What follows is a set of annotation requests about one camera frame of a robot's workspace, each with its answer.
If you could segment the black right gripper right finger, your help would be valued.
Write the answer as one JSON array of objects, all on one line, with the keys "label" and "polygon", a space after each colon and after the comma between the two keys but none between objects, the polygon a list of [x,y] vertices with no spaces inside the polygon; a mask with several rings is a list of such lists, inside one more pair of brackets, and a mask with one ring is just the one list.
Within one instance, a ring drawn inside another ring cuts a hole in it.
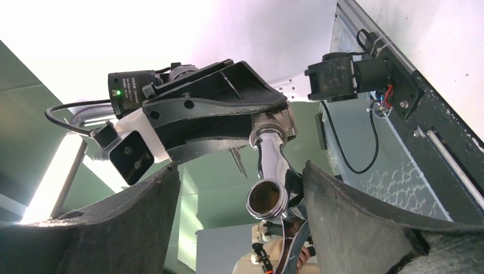
[{"label": "black right gripper right finger", "polygon": [[483,227],[393,206],[311,162],[302,172],[322,273],[482,273]]}]

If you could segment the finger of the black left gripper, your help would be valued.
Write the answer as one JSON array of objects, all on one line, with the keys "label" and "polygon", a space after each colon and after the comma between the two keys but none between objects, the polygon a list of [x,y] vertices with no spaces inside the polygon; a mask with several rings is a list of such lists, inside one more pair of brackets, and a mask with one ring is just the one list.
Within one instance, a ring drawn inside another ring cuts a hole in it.
[{"label": "finger of the black left gripper", "polygon": [[214,152],[247,145],[249,145],[248,139],[200,138],[190,140],[188,143],[167,149],[166,151],[172,161],[182,164]]},{"label": "finger of the black left gripper", "polygon": [[272,88],[245,61],[225,60],[161,86],[142,111],[153,125],[206,117],[251,115],[279,110],[285,95]]}]

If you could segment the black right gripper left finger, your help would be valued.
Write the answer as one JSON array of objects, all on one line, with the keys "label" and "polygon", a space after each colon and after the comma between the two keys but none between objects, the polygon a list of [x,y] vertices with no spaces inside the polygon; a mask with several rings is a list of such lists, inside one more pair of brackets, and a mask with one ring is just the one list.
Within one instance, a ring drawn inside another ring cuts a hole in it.
[{"label": "black right gripper left finger", "polygon": [[178,165],[57,219],[1,228],[2,273],[162,273]]}]

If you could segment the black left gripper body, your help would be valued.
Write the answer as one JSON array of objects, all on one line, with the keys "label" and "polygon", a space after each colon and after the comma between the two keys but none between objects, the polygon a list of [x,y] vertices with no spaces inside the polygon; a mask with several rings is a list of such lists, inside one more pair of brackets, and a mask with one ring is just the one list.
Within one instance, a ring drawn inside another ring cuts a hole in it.
[{"label": "black left gripper body", "polygon": [[[155,82],[147,84],[144,88],[148,94],[147,100],[157,96],[154,86],[161,86],[179,79],[189,73],[200,70],[193,65],[173,63],[170,68],[156,71]],[[165,125],[153,125],[157,136],[165,149],[188,143],[190,140],[200,138],[210,139],[248,139],[252,130],[251,115],[238,115],[227,117],[206,117],[194,120],[181,120]]]}]

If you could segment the threaded metal pipe fitting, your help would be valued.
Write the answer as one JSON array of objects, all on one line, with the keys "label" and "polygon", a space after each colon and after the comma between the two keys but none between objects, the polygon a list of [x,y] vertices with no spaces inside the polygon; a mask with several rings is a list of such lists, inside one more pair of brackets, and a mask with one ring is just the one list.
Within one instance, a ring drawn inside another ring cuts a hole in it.
[{"label": "threaded metal pipe fitting", "polygon": [[255,146],[257,134],[272,129],[280,133],[284,144],[297,136],[297,128],[290,103],[280,110],[252,114],[252,131],[249,136],[251,146]]}]

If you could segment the chrome water faucet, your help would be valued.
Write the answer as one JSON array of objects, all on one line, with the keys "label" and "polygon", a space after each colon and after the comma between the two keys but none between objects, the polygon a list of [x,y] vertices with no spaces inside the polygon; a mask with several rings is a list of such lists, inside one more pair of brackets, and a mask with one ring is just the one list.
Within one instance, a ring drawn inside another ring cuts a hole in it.
[{"label": "chrome water faucet", "polygon": [[[252,230],[252,261],[264,273],[297,273],[301,250],[310,237],[301,175],[283,154],[280,131],[267,128],[255,133],[253,147],[259,153],[257,172],[260,180],[248,192],[246,208],[261,223]],[[282,247],[277,264],[270,262],[264,248],[267,224],[280,219]]]}]

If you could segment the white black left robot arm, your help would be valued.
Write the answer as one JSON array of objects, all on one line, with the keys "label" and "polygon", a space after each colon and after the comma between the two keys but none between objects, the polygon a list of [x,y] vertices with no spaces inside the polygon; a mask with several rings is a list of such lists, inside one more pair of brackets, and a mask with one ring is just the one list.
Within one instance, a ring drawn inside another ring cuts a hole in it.
[{"label": "white black left robot arm", "polygon": [[188,162],[246,146],[252,117],[278,111],[287,98],[244,61],[226,59],[203,68],[173,63],[161,70],[114,72],[108,91],[120,133],[155,162]]}]

